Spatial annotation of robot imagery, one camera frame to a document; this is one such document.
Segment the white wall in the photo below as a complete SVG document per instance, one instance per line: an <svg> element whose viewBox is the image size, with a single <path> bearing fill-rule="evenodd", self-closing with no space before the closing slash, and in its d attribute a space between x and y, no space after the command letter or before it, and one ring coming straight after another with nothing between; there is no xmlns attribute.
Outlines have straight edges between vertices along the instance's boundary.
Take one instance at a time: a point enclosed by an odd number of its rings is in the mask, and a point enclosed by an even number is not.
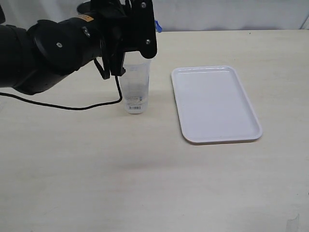
<svg viewBox="0 0 309 232"><path fill-rule="evenodd" d="M309 0L153 0L164 30L299 29ZM1 0L7 23L30 27L38 19L64 20L83 0Z"/></svg>

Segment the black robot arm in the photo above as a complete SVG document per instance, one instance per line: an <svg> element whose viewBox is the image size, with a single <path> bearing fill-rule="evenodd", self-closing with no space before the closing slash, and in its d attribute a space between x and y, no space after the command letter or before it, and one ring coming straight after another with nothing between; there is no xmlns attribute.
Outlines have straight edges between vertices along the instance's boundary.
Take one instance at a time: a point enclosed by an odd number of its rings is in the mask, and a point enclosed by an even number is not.
<svg viewBox="0 0 309 232"><path fill-rule="evenodd" d="M94 61L104 79L125 73L126 52L157 53L152 0L91 0L79 15L56 23L39 20L29 30L0 25L0 87L44 92ZM0 23L5 21L0 8ZM102 57L103 67L97 61Z"/></svg>

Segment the black cable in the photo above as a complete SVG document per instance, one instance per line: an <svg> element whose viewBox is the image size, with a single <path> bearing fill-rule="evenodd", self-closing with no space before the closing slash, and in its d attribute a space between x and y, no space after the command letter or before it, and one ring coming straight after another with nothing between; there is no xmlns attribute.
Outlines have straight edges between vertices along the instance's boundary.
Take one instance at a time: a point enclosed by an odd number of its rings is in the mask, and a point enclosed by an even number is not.
<svg viewBox="0 0 309 232"><path fill-rule="evenodd" d="M14 95L14 94L9 94L9 93L1 93L0 92L0 96L15 98L17 100L27 102L27 103L30 103L30 104L34 104L34 105L47 106L47 107L63 109L63 110L75 110L75 111L89 110L89 109L96 108L96 107L99 107L99 106L117 104L117 103L120 103L122 101L122 92L121 92L121 88L120 88L120 85L119 85L118 76L115 76L115 81L116 81L117 89L118 89L118 93L119 93L119 99L118 100L111 101L111 102L105 102L105 103L99 103L99 104L95 104L95 105L91 105L91 106L87 106L87 107L66 107L66 106L61 106L61 105L47 104L47 103L42 103L42 102L37 102L37 101L31 101L29 99L25 99L25 98L19 97L19 96Z"/></svg>

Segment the screw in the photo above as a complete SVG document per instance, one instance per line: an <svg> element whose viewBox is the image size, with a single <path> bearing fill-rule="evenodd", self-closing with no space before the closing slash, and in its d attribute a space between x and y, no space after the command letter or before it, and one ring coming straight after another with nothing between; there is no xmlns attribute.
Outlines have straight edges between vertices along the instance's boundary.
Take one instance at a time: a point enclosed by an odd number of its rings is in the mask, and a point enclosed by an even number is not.
<svg viewBox="0 0 309 232"><path fill-rule="evenodd" d="M83 29L83 32L85 33L85 35L90 38L90 33L88 31L88 28L87 27L82 27L82 29Z"/></svg>

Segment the orange label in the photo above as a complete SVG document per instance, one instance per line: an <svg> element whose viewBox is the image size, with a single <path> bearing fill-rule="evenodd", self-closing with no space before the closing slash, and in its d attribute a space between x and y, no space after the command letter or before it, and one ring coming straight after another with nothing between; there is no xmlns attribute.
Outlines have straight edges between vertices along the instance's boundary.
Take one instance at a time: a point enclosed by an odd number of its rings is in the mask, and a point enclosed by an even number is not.
<svg viewBox="0 0 309 232"><path fill-rule="evenodd" d="M78 15L78 16L76 16L76 18L83 19L83 20L85 20L86 22L91 22L92 20L94 20L93 17L87 16L87 15L84 15L84 14Z"/></svg>

